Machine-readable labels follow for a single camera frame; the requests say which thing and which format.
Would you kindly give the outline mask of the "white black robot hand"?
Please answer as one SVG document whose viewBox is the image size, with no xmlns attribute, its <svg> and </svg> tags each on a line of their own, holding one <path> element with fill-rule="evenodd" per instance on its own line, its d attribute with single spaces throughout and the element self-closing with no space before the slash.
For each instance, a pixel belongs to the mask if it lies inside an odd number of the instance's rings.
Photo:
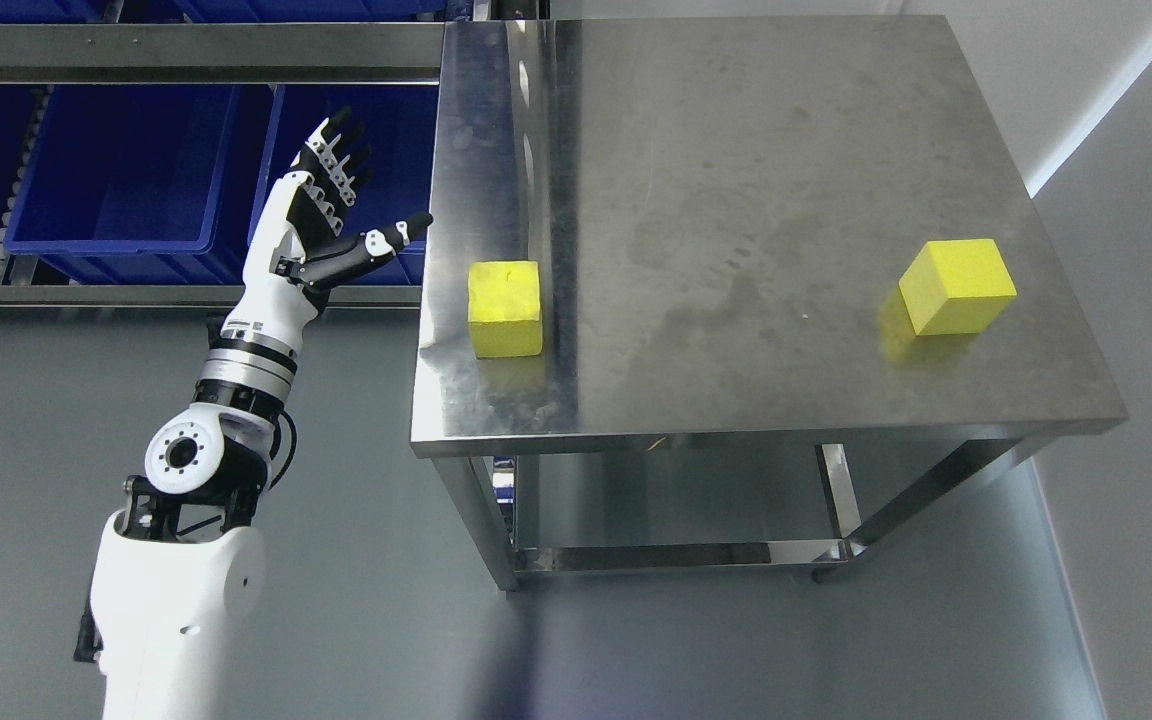
<svg viewBox="0 0 1152 720">
<path fill-rule="evenodd" d="M 282 346 L 300 353 L 306 324 L 323 313 L 335 287 L 384 268 L 434 218 L 417 211 L 402 222 L 346 232 L 349 211 L 371 177 L 364 126 L 344 106 L 324 118 L 271 185 L 242 270 L 244 290 L 210 343 Z"/>
</svg>

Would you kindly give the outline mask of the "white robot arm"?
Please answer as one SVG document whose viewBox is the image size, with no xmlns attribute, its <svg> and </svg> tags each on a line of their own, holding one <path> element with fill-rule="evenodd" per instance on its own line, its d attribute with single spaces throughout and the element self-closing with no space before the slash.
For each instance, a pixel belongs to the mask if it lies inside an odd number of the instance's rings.
<svg viewBox="0 0 1152 720">
<path fill-rule="evenodd" d="M 255 515 L 297 448 L 285 402 L 305 327 L 211 324 L 191 401 L 105 521 L 74 651 L 104 676 L 105 719 L 223 715 L 232 643 L 265 583 Z"/>
</svg>

